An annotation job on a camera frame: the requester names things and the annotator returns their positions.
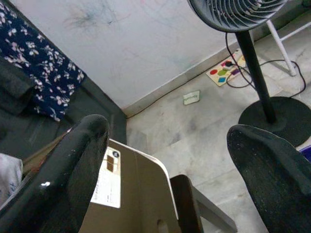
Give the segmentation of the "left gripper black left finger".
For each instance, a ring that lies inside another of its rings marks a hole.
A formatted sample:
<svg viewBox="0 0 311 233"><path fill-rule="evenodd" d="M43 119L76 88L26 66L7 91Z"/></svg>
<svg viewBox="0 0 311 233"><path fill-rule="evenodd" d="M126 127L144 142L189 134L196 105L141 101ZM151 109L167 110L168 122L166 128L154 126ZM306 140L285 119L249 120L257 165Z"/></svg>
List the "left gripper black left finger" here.
<svg viewBox="0 0 311 233"><path fill-rule="evenodd" d="M108 140L102 115L75 124L0 207L0 233L78 233Z"/></svg>

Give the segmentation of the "brown cardboard box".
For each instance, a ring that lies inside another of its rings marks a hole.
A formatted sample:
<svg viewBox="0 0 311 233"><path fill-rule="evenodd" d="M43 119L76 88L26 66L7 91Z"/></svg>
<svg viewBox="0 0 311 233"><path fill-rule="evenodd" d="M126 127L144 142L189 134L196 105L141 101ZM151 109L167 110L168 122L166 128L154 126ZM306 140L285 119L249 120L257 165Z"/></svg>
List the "brown cardboard box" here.
<svg viewBox="0 0 311 233"><path fill-rule="evenodd" d="M79 233L181 233L163 163L109 140Z"/></svg>

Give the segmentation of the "dark grey upholstered furniture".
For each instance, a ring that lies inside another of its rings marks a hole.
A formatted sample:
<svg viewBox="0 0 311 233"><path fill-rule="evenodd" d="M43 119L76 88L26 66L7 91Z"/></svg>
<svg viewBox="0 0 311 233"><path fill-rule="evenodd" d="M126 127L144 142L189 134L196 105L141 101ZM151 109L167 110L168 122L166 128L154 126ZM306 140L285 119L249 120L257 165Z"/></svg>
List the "dark grey upholstered furniture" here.
<svg viewBox="0 0 311 233"><path fill-rule="evenodd" d="M9 0L4 2L34 26ZM90 114L104 116L110 138L126 142L125 114L88 76L71 95L60 121L30 109L34 86L23 71L0 56L0 153L25 160Z"/></svg>

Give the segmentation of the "wooden shape sorter puzzle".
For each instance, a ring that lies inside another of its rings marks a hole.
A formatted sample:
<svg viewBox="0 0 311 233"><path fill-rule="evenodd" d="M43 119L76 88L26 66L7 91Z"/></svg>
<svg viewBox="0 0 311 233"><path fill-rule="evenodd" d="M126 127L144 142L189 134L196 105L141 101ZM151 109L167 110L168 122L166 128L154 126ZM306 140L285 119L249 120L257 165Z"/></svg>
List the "wooden shape sorter puzzle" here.
<svg viewBox="0 0 311 233"><path fill-rule="evenodd" d="M240 67L246 67L246 62L244 59L244 56L242 54L241 49L236 49L233 52L233 57L237 61L238 65ZM235 66L231 70L224 70L223 69L223 63L225 61L231 61ZM227 57L217 65L213 66L210 68L207 72L206 75L218 86L222 86L226 84L227 79L233 79L237 75L240 74L238 66L234 63L233 59L231 56Z"/></svg>

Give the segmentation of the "grey plastic piece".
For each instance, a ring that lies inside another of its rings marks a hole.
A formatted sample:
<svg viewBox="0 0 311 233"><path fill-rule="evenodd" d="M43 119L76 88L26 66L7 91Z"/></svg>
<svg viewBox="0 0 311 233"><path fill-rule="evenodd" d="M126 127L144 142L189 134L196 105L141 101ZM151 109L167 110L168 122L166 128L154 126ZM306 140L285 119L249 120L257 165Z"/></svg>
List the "grey plastic piece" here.
<svg viewBox="0 0 311 233"><path fill-rule="evenodd" d="M218 206L211 202L203 193L192 187L192 193L197 201L199 213L202 218L209 221L226 233L237 233L236 223Z"/></svg>

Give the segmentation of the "white metal rack frame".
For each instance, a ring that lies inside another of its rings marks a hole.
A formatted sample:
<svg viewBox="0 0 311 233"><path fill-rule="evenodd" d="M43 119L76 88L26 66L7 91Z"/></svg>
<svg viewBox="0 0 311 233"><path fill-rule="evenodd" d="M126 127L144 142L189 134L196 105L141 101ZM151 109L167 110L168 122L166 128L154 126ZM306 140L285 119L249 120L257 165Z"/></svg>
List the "white metal rack frame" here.
<svg viewBox="0 0 311 233"><path fill-rule="evenodd" d="M281 51L281 54L285 60L285 63L288 67L289 73L291 76L295 76L296 75L296 70L292 64L292 62L290 61L290 58L285 50L285 47L283 45L283 41L286 39L289 39L290 37L294 36L295 34L299 33L300 31L306 29L307 27L311 26L311 22L308 22L306 24L304 24L303 26L299 27L298 29L290 32L289 34L283 36L283 37L279 37L278 32L274 26L274 24L272 23L271 20L267 20L266 24L268 26L268 29L273 37L273 39L276 42L276 45L278 46L279 50Z"/></svg>

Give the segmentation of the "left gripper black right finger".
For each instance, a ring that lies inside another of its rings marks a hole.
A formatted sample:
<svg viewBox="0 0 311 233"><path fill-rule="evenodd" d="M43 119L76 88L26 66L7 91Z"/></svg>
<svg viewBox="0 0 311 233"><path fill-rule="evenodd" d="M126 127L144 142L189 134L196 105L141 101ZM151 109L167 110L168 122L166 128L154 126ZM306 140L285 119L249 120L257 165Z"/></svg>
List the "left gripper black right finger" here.
<svg viewBox="0 0 311 233"><path fill-rule="evenodd" d="M269 233L311 233L311 162L287 140L249 125L226 136L239 171Z"/></svg>

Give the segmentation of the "small white green-print card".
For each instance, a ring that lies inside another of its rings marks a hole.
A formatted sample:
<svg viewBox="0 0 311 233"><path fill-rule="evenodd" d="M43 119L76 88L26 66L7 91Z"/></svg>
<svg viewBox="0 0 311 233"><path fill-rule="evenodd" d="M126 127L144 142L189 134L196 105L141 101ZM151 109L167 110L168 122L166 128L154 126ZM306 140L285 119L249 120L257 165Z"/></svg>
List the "small white green-print card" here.
<svg viewBox="0 0 311 233"><path fill-rule="evenodd" d="M200 101L200 90L195 90L183 95L183 104L189 105Z"/></svg>

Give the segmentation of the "navy floral cloth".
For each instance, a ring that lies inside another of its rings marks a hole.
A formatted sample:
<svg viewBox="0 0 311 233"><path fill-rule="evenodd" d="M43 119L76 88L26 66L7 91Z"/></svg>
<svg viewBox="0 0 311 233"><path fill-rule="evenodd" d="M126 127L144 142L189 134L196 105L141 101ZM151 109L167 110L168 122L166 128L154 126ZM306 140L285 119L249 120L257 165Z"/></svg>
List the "navy floral cloth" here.
<svg viewBox="0 0 311 233"><path fill-rule="evenodd" d="M4 0L0 0L0 56L34 82L30 109L55 121L87 75Z"/></svg>

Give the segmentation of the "dark brown wooden piece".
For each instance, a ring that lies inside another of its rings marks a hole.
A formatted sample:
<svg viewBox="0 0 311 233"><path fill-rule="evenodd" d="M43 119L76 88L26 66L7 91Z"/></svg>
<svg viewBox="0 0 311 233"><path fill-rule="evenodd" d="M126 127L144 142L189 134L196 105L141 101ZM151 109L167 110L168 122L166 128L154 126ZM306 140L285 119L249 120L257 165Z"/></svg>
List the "dark brown wooden piece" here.
<svg viewBox="0 0 311 233"><path fill-rule="evenodd" d="M178 213L178 223L182 233L204 233L197 200L192 191L192 183L186 175L170 178Z"/></svg>

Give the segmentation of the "blue plastic bin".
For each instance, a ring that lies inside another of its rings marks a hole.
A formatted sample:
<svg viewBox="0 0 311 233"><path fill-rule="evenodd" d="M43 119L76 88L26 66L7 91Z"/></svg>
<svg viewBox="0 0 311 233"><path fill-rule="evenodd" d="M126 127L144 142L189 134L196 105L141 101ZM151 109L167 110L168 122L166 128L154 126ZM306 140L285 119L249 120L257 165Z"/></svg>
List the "blue plastic bin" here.
<svg viewBox="0 0 311 233"><path fill-rule="evenodd" d="M302 148L299 152L311 163L311 145Z"/></svg>

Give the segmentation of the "white cloth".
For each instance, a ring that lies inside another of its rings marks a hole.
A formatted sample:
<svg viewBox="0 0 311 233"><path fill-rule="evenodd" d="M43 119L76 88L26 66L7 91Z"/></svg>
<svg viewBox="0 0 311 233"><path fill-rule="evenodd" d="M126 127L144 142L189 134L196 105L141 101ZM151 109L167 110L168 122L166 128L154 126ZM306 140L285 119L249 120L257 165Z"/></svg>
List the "white cloth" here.
<svg viewBox="0 0 311 233"><path fill-rule="evenodd" d="M0 208L21 184L22 160L0 153Z"/></svg>

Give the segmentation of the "black pedestal fan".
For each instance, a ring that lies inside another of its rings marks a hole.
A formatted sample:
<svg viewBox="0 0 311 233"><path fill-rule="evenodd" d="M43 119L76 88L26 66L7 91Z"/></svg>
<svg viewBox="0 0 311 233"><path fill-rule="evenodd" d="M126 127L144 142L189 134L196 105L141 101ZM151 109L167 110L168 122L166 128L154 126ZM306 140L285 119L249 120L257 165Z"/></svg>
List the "black pedestal fan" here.
<svg viewBox="0 0 311 233"><path fill-rule="evenodd" d="M187 0L208 26L234 33L259 100L241 114L239 124L267 130L295 147L311 137L311 109L293 97L270 97L250 30L265 23L287 0Z"/></svg>

